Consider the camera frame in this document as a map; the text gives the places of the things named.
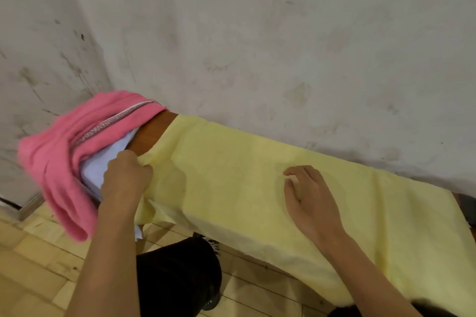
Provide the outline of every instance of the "tiled floor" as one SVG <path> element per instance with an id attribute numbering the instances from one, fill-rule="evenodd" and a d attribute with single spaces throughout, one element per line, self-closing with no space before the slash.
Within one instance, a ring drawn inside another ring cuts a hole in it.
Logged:
<path id="1" fill-rule="evenodd" d="M 178 242 L 192 232 L 146 225 L 138 252 Z M 76 243 L 42 205 L 23 222 L 0 215 L 0 317 L 61 317 L 89 242 Z M 208 317 L 324 317 L 332 306 L 295 278 L 221 246 L 223 298 Z"/>

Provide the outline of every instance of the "wall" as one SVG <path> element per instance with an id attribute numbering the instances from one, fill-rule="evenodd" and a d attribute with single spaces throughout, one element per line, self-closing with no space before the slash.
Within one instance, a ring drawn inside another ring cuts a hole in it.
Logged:
<path id="1" fill-rule="evenodd" d="M 0 194 L 21 206 L 38 189 L 17 163 L 18 140 L 111 87 L 75 0 L 0 5 Z"/>
<path id="2" fill-rule="evenodd" d="M 79 0 L 114 87 L 476 195 L 476 0 Z"/>

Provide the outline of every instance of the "pink towel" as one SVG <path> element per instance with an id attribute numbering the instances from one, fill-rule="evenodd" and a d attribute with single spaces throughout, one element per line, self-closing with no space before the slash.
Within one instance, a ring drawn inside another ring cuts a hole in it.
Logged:
<path id="1" fill-rule="evenodd" d="M 45 201 L 65 230 L 77 241 L 94 234 L 98 212 L 78 180 L 79 164 L 166 108 L 145 104 L 92 137 L 76 142 L 104 120 L 140 102 L 140 94 L 116 91 L 96 94 L 42 133 L 20 141 L 19 161 L 37 182 Z"/>

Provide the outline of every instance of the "black pants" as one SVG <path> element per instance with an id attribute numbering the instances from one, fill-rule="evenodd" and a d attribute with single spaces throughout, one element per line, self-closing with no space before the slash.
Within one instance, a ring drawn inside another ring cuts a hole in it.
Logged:
<path id="1" fill-rule="evenodd" d="M 208 242 L 182 242 L 137 256 L 141 317 L 195 317 L 221 286 L 220 262 Z"/>

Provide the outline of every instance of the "yellow towel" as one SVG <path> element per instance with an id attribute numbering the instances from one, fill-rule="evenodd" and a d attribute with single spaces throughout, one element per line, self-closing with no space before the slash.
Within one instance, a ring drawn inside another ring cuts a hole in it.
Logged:
<path id="1" fill-rule="evenodd" d="M 475 315 L 476 244 L 445 189 L 184 115 L 140 162 L 154 167 L 154 177 L 136 224 L 171 221 L 201 231 L 345 306 L 352 297 L 284 203 L 283 170 L 313 165 L 348 234 L 406 298 Z"/>

